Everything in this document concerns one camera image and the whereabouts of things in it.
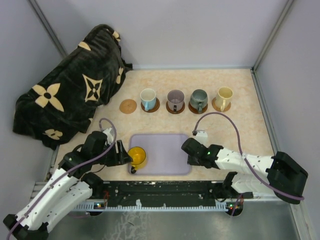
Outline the yellow mug black handle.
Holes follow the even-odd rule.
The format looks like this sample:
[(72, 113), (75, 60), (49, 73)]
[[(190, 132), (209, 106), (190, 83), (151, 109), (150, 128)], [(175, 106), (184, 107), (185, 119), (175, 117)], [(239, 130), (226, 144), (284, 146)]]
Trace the yellow mug black handle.
[(131, 157), (132, 161), (130, 163), (130, 173), (135, 174), (138, 170), (143, 169), (147, 164), (147, 154), (146, 151), (139, 147), (132, 147), (128, 151), (128, 155)]

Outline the light woven rattan coaster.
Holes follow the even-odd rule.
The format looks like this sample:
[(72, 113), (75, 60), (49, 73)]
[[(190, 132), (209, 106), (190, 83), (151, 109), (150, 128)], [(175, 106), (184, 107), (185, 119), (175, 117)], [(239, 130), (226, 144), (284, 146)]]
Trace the light woven rattan coaster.
[(232, 106), (232, 103), (230, 102), (230, 103), (228, 104), (228, 106), (227, 106), (224, 110), (220, 110), (220, 108), (217, 107), (217, 105), (216, 105), (216, 98), (214, 98), (214, 99), (211, 101), (211, 104), (212, 104), (212, 107), (213, 107), (216, 111), (218, 111), (218, 112), (227, 112), (228, 110), (230, 110), (230, 108), (231, 108), (231, 106)]
[(133, 99), (125, 99), (120, 103), (119, 110), (124, 114), (131, 114), (137, 109), (137, 103)]

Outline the white mug blue outside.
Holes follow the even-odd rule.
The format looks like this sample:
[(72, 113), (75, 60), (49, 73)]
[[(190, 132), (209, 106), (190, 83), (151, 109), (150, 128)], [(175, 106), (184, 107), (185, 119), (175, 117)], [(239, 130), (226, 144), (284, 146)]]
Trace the white mug blue outside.
[(151, 88), (141, 91), (140, 99), (145, 111), (150, 111), (156, 106), (156, 92)]

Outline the purple glass mug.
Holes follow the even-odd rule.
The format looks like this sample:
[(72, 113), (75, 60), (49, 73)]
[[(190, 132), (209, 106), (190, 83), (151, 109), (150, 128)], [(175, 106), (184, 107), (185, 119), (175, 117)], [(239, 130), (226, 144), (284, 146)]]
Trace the purple glass mug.
[(181, 90), (174, 89), (167, 94), (169, 108), (173, 111), (179, 111), (184, 103), (185, 95)]

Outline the lavender plastic tray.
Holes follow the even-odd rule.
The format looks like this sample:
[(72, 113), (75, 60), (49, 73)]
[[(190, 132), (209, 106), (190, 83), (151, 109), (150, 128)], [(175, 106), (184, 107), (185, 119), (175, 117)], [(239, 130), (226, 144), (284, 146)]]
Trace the lavender plastic tray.
[(183, 133), (134, 134), (129, 147), (141, 147), (146, 152), (146, 165), (131, 173), (135, 176), (186, 176), (192, 167), (188, 155), (181, 149), (189, 137)]

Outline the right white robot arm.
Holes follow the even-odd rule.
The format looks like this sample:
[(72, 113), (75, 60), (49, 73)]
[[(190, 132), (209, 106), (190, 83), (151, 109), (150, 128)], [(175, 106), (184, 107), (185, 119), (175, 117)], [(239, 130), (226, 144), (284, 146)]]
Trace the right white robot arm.
[(275, 194), (296, 205), (304, 199), (308, 173), (285, 152), (278, 151), (274, 156), (241, 154), (221, 145), (206, 147), (194, 138), (188, 138), (181, 149), (191, 166), (228, 171), (223, 192), (229, 198), (252, 192)]

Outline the dark brown wooden coaster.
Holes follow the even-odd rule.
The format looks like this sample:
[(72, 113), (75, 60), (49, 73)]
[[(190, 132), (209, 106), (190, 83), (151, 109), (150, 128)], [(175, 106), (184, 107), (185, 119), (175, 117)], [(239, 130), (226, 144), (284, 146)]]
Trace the dark brown wooden coaster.
[(166, 110), (169, 112), (169, 113), (171, 113), (171, 114), (173, 114), (173, 115), (177, 115), (177, 114), (180, 114), (180, 113), (182, 113), (184, 110), (185, 110), (185, 102), (183, 103), (183, 105), (182, 105), (182, 108), (180, 109), (180, 110), (178, 110), (178, 111), (174, 111), (174, 110), (171, 110), (170, 108), (169, 108), (169, 103), (168, 103), (168, 101), (166, 102)]
[(207, 111), (208, 104), (202, 109), (201, 112), (199, 112), (196, 108), (192, 107), (192, 105), (190, 103), (188, 103), (188, 108), (192, 113), (200, 115), (200, 114), (203, 114), (203, 113), (205, 113)]
[(144, 112), (147, 112), (147, 113), (153, 113), (153, 112), (156, 112), (159, 107), (160, 107), (160, 100), (158, 98), (156, 98), (156, 103), (155, 103), (155, 107), (153, 109), (150, 109), (148, 111), (145, 110), (145, 107), (143, 106), (143, 104), (141, 103), (140, 104), (141, 106), (141, 109), (144, 111)]

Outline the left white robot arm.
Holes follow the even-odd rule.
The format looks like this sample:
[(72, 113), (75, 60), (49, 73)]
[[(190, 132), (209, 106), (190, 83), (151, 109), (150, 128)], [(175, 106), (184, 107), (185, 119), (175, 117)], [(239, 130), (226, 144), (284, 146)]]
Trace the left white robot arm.
[(121, 140), (109, 142), (108, 135), (92, 132), (78, 148), (64, 155), (50, 180), (17, 214), (8, 214), (4, 225), (7, 239), (46, 240), (50, 231), (81, 202), (101, 197), (104, 181), (91, 171), (99, 164), (115, 167), (129, 164), (132, 158)]

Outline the grey green mug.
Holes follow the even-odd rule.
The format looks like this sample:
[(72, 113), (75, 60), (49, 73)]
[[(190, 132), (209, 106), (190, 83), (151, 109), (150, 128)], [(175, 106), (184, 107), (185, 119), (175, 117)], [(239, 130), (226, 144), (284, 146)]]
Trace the grey green mug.
[(203, 89), (196, 89), (190, 96), (189, 103), (199, 112), (208, 105), (208, 95)]

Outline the cream yellow mug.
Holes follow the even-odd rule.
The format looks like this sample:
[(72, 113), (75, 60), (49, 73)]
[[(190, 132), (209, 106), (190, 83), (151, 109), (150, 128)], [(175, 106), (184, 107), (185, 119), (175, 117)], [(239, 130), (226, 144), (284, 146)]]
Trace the cream yellow mug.
[(217, 92), (215, 105), (221, 112), (224, 112), (230, 105), (232, 97), (233, 91), (231, 88), (225, 86), (221, 87)]

